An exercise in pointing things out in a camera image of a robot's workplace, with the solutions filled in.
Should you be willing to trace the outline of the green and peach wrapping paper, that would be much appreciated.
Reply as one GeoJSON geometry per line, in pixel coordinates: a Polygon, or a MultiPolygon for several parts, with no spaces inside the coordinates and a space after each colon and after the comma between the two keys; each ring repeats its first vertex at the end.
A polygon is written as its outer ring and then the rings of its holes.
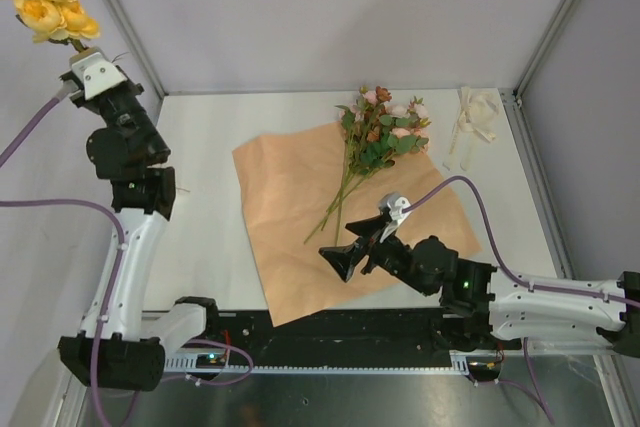
{"type": "Polygon", "coordinates": [[[416,201],[444,179],[428,155],[407,154],[364,181],[318,230],[340,188],[343,153],[342,131],[335,123],[262,135],[233,152],[244,221],[276,326],[351,302],[377,306],[374,295],[397,280],[377,268],[344,282],[319,248],[353,242],[345,224],[376,215],[385,195],[398,192],[416,201]]]}

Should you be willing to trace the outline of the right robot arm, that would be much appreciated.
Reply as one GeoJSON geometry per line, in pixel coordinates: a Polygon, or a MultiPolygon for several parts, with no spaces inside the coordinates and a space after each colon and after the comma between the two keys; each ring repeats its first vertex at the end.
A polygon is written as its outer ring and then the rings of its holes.
{"type": "Polygon", "coordinates": [[[355,240],[319,249],[342,281],[380,268],[424,297],[437,295],[442,317],[430,325],[434,345],[471,352],[512,341],[578,343],[639,355],[639,276],[614,281],[507,274],[464,259],[435,236],[413,246],[386,233],[389,216],[347,224],[355,240]]]}

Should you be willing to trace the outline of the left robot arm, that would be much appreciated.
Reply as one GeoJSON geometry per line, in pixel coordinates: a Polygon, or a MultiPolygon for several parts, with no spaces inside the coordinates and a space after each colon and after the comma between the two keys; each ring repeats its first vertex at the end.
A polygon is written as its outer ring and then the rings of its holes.
{"type": "Polygon", "coordinates": [[[144,291],[160,238],[176,198],[171,154],[138,97],[139,84],[126,75],[65,74],[79,91],[78,107],[105,125],[86,143],[96,175],[112,188],[108,214],[115,224],[92,305],[74,337],[58,344],[62,363],[85,386],[152,391],[167,358],[191,342],[207,347],[221,334],[218,308],[204,297],[181,297],[149,325],[142,320],[144,291]]]}

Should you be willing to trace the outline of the cream printed ribbon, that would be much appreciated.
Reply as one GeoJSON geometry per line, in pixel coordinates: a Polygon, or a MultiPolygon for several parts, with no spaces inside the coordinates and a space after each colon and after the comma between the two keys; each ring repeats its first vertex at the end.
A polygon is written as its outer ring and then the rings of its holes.
{"type": "Polygon", "coordinates": [[[453,170],[458,165],[462,171],[469,171],[478,146],[496,140],[493,123],[498,115],[498,98],[492,92],[461,87],[459,109],[443,166],[453,170]]]}

